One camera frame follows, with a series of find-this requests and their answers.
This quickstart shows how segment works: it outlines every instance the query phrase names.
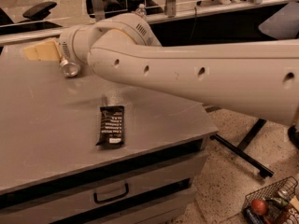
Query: gray tabletop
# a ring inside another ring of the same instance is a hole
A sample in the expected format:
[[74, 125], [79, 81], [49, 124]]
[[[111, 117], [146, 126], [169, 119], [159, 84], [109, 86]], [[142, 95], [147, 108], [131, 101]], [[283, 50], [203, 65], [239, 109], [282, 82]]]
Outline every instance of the gray tabletop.
[[[0, 194], [217, 131], [196, 102], [103, 80], [88, 67], [64, 78], [57, 63], [30, 62], [22, 47], [0, 56]], [[99, 137], [104, 105], [125, 108], [125, 145], [103, 150]]]

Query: screw hole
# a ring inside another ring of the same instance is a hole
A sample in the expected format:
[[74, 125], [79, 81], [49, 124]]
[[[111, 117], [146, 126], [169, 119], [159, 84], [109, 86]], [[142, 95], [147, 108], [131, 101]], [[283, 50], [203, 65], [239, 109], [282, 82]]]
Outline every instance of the screw hole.
[[198, 74], [197, 74], [197, 77], [198, 77], [199, 80], [202, 80], [202, 79], [204, 78], [205, 72], [206, 72], [205, 67], [202, 67], [202, 68], [199, 70], [199, 72], [198, 72]]
[[147, 75], [148, 75], [149, 70], [150, 70], [150, 67], [147, 65], [147, 66], [144, 68], [144, 71], [143, 71], [144, 76], [147, 76]]
[[120, 60], [119, 59], [115, 60], [114, 67], [118, 67], [119, 64], [120, 64]]
[[283, 79], [283, 85], [285, 89], [289, 89], [295, 81], [295, 75], [293, 72], [288, 73]]

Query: vent slot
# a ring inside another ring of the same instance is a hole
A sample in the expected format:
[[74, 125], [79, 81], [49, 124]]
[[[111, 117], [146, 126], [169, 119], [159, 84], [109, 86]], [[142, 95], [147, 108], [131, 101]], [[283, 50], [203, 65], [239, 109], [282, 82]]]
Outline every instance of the vent slot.
[[140, 34], [145, 35], [147, 33], [147, 30], [140, 25], [140, 23], [136, 26], [136, 29], [139, 31]]
[[65, 42], [62, 44], [62, 47], [63, 47], [64, 55], [66, 57], [70, 58], [71, 55], [70, 55], [68, 46], [67, 46], [67, 44]]

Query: bottle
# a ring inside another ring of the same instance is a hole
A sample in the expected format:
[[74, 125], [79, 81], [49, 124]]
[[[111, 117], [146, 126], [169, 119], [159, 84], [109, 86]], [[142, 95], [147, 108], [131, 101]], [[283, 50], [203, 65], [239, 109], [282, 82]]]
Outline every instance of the bottle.
[[146, 19], [147, 10], [145, 9], [144, 4], [139, 4], [138, 9], [135, 11], [135, 14], [140, 16], [143, 19]]

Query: chair armrest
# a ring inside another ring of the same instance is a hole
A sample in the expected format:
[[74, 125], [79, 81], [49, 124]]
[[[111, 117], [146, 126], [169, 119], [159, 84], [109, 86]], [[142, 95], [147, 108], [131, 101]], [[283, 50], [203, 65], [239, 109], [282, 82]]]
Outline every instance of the chair armrest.
[[56, 5], [57, 3], [55, 2], [44, 2], [37, 4], [34, 7], [26, 10], [22, 15], [24, 18], [33, 21], [43, 20], [50, 14], [50, 10], [56, 7]]

